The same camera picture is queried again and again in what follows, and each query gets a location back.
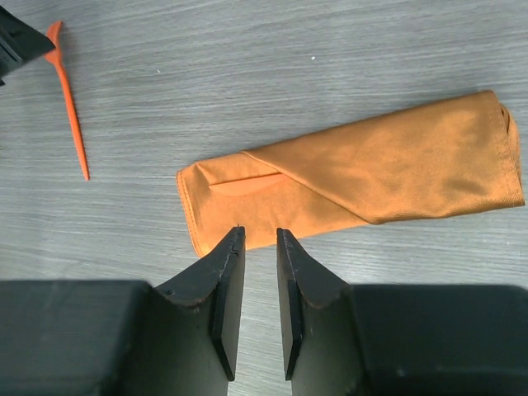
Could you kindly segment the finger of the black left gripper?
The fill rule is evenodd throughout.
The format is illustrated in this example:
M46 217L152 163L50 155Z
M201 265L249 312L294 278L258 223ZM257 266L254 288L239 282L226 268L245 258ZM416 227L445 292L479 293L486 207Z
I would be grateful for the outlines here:
M44 34L0 7L0 77L3 79L29 62L49 53L55 45Z

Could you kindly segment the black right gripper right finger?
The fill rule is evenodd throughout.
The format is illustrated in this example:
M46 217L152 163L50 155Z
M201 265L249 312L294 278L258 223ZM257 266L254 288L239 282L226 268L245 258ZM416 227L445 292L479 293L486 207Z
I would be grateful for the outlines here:
M353 361L348 284L287 229L277 230L276 268L285 379L348 381Z

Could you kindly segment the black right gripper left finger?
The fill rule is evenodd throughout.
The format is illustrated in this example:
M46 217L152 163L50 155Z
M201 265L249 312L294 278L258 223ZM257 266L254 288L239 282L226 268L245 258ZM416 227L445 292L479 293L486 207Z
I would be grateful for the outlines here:
M177 373L200 382L235 379L245 272L245 230L234 227L213 250L156 287L177 315Z

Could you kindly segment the orange plastic fork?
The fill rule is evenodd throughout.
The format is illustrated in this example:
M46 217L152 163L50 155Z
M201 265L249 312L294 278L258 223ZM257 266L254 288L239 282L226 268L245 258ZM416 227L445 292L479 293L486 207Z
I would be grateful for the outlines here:
M68 121L70 124L74 147L78 156L80 168L85 181L90 180L90 173L87 161L87 155L83 143L83 135L78 120L77 109L73 98L72 90L68 80L68 74L63 63L63 54L60 47L60 31L63 25L62 21L54 22L47 30L46 37L54 45L49 53L45 54L45 60L54 66L54 69L59 77L64 95L64 103L67 111Z

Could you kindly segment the orange cloth napkin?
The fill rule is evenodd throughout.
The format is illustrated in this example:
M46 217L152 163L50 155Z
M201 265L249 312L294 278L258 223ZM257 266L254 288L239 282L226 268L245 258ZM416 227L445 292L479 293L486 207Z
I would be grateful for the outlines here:
M274 173L288 179L246 196L209 188ZM176 181L199 256L235 226L254 249L274 244L278 229L302 238L525 203L519 130L491 91L206 159Z

